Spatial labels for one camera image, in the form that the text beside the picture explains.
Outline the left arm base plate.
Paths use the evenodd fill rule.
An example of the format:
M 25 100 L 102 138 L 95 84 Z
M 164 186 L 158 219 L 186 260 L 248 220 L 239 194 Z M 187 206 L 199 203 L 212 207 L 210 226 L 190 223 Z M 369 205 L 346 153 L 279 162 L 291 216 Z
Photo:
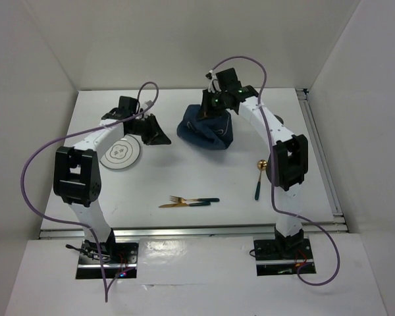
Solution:
M 66 245 L 66 248 L 79 252 L 78 264 L 76 269 L 77 280 L 92 280 L 101 278 L 101 267 L 99 256 L 96 250 L 89 250 L 83 242 L 80 247 Z M 105 276 L 113 279 L 129 279 L 137 277 L 139 241 L 121 242 L 115 244 L 112 255 L 103 252 L 103 268 Z

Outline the dark blue cloth placemat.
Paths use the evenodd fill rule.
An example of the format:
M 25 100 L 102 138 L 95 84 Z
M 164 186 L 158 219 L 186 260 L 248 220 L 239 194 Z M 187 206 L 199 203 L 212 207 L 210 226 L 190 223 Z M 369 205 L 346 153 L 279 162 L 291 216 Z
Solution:
M 231 114 L 224 111 L 220 117 L 198 120 L 199 110 L 199 105 L 187 106 L 177 126 L 177 136 L 203 149 L 228 149 L 234 140 Z

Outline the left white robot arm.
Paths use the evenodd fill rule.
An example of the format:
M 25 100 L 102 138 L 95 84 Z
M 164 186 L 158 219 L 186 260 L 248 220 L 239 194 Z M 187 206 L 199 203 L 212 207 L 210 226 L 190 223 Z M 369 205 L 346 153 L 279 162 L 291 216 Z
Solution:
M 139 136 L 145 145 L 171 144 L 155 115 L 141 115 L 139 109 L 137 99 L 119 97 L 118 106 L 102 116 L 101 130 L 90 132 L 72 147 L 61 146 L 55 153 L 53 191 L 87 226 L 83 229 L 86 250 L 103 263 L 116 257 L 117 247 L 99 204 L 99 160 L 127 134 Z

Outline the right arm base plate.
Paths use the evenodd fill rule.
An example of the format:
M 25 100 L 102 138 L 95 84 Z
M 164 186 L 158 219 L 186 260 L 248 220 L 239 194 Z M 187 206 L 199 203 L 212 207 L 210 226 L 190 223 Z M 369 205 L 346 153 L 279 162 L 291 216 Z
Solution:
M 316 268 L 308 238 L 289 252 L 281 252 L 275 240 L 254 240 L 249 255 L 255 259 L 257 276 L 315 274 Z

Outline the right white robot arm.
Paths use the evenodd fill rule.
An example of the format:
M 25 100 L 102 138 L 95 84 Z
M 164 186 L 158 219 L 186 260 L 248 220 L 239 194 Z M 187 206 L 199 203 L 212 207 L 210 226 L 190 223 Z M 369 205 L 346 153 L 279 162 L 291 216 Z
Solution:
M 275 223 L 275 253 L 290 259 L 303 244 L 301 188 L 308 172 L 308 140 L 297 135 L 275 116 L 262 102 L 261 94 L 252 86 L 243 86 L 234 68 L 220 72 L 210 70 L 209 86 L 203 91 L 199 119 L 211 119 L 224 110 L 232 110 L 245 119 L 269 148 L 265 172 L 274 194 L 273 209 L 278 213 Z

